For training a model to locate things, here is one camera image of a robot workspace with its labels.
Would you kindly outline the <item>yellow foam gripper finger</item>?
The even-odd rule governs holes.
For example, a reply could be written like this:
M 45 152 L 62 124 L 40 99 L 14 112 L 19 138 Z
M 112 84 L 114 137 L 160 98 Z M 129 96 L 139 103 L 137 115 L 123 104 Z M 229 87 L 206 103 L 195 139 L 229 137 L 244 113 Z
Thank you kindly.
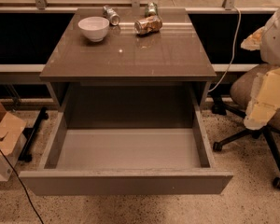
M 280 108 L 280 68 L 257 73 L 250 96 L 244 125 L 249 130 L 260 130 Z
M 260 27 L 254 33 L 249 35 L 241 43 L 241 48 L 254 51 L 260 49 L 261 37 L 262 37 L 263 28 Z

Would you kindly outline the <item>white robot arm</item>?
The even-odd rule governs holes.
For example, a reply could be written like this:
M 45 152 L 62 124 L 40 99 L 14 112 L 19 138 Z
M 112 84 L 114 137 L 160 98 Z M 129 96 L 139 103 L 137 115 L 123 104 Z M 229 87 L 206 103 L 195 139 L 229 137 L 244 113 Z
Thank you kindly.
M 280 8 L 263 27 L 242 42 L 241 48 L 259 49 L 264 62 L 279 66 L 264 75 L 257 75 L 253 81 L 244 125 L 250 130 L 259 130 L 280 108 Z

